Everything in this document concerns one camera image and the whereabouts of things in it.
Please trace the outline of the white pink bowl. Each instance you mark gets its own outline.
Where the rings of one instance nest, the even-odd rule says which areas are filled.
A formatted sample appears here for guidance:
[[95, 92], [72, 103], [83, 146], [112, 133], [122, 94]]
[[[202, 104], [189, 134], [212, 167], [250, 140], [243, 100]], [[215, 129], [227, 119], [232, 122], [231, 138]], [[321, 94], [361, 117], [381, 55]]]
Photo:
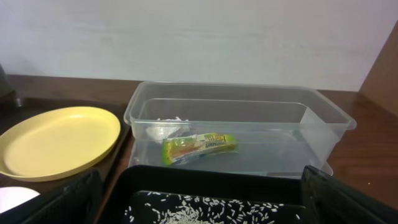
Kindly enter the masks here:
[[17, 207], [40, 195], [37, 191], [25, 187], [0, 188], [0, 213]]

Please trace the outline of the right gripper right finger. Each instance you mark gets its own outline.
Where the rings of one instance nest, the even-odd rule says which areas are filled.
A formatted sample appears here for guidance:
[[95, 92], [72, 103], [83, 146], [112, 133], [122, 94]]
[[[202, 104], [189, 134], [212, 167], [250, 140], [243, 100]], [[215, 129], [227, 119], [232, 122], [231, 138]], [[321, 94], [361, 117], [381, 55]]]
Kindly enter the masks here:
[[397, 210], [313, 166], [300, 181], [309, 223], [397, 224]]

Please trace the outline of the green snack wrapper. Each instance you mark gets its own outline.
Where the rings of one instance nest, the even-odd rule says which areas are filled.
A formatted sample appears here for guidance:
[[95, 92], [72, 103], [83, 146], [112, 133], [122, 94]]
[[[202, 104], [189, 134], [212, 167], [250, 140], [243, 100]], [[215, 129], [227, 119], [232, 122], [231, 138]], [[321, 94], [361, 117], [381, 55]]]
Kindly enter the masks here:
[[205, 133], [167, 138], [162, 143], [165, 165], [186, 164], [213, 154], [237, 150], [238, 142], [231, 134]]

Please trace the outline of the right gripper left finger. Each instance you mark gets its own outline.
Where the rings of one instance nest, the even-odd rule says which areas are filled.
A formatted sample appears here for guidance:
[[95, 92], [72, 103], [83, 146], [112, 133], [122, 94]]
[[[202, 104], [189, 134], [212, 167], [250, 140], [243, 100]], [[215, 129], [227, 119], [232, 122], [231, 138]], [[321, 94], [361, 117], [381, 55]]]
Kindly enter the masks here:
[[103, 196], [100, 173], [91, 169], [63, 186], [1, 214], [1, 224], [93, 223]]

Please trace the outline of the white tissue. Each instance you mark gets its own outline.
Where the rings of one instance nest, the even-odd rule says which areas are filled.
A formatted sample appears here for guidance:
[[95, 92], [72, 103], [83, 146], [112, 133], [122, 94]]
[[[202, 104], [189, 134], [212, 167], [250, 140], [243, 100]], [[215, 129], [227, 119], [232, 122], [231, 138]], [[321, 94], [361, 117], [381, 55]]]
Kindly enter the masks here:
[[189, 130], [189, 124], [176, 124], [173, 126], [169, 126], [162, 123], [153, 124], [146, 128], [146, 134], [151, 141], [162, 144], [164, 139], [178, 137]]

